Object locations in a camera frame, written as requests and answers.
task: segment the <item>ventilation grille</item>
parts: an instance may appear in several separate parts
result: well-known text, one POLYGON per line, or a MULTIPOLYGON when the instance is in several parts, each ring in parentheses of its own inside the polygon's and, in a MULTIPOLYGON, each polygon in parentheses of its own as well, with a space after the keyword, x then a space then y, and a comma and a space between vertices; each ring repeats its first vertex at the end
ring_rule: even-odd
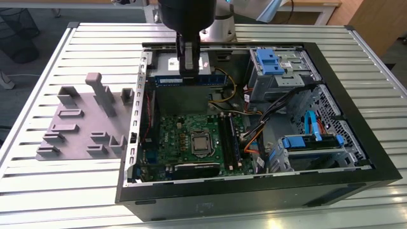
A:
POLYGON ((305 111, 312 110, 316 116, 320 117, 328 133, 334 133, 342 136, 345 140, 345 147, 353 147, 353 141, 348 132, 345 131, 338 120, 333 117, 338 115, 338 111, 332 108, 329 100, 321 87, 313 89, 312 92, 302 92, 294 96, 292 103, 288 106, 292 114, 293 128, 297 133, 304 134, 304 114, 305 111))

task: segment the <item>slotted metal tabletop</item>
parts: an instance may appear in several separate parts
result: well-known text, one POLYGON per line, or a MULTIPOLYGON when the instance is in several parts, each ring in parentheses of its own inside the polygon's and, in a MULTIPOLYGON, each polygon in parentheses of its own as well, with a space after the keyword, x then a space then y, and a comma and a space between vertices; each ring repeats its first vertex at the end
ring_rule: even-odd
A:
MULTIPOLYGON (((358 35, 340 26, 293 25, 236 25, 236 35, 238 41, 318 45, 392 162, 407 177, 405 89, 358 35)), ((144 224, 125 207, 114 205, 118 159, 35 161, 60 87, 74 85, 80 93, 90 92, 84 84, 88 72, 102 74, 102 83, 113 92, 133 87, 141 43, 173 41, 174 32, 156 24, 81 23, 66 29, 0 150, 0 228, 407 227, 407 178, 328 207, 144 224)))

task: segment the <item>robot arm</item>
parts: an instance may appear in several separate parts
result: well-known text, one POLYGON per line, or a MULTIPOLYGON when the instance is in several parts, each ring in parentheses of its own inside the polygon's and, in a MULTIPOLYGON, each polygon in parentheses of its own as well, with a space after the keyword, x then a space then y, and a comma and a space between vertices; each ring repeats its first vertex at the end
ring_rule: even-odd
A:
POLYGON ((158 0, 162 24, 176 31, 178 73, 198 73, 200 36, 214 20, 216 0, 158 0))
MULTIPOLYGON (((112 0, 129 4, 136 0, 112 0)), ((288 0, 158 0, 162 24, 176 31, 178 73, 198 73, 200 31, 204 41, 222 41, 233 37, 233 12, 257 21, 270 21, 277 8, 288 0)))

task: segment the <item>wire bundle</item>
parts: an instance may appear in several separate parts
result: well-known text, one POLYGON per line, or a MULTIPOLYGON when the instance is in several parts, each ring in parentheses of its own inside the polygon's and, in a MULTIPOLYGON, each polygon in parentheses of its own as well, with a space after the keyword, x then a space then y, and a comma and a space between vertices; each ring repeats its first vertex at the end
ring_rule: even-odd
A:
POLYGON ((269 116, 273 112, 276 112, 277 110, 280 110, 285 105, 286 102, 289 101, 289 99, 292 98, 292 96, 305 90, 309 90, 312 88, 314 88, 316 84, 309 84, 304 87, 297 87, 294 89, 292 89, 289 92, 286 92, 280 98, 277 98, 272 104, 269 105, 269 107, 266 108, 265 112, 262 113, 260 119, 258 119, 258 124, 256 125, 256 127, 248 131, 242 137, 249 136, 252 133, 256 132, 254 136, 250 138, 248 144, 244 147, 244 152, 248 153, 253 153, 253 150, 249 150, 248 147, 252 144, 252 142, 254 141, 254 139, 258 137, 261 131, 264 130, 264 126, 265 126, 265 122, 269 120, 269 116))

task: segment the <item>metal case frame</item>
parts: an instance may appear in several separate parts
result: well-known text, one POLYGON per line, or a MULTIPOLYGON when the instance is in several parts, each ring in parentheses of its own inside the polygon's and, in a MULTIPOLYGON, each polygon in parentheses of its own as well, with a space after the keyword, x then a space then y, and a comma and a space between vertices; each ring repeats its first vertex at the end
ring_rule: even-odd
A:
MULTIPOLYGON (((146 46, 173 47, 173 43, 146 46)), ((142 221, 329 205, 361 190, 381 187, 401 178, 366 125, 345 89, 314 43, 246 42, 205 43, 222 50, 233 46, 301 46, 340 110, 337 119, 348 123, 373 169, 334 173, 300 173, 213 182, 122 187, 125 154, 121 156, 116 203, 124 204, 142 221)))

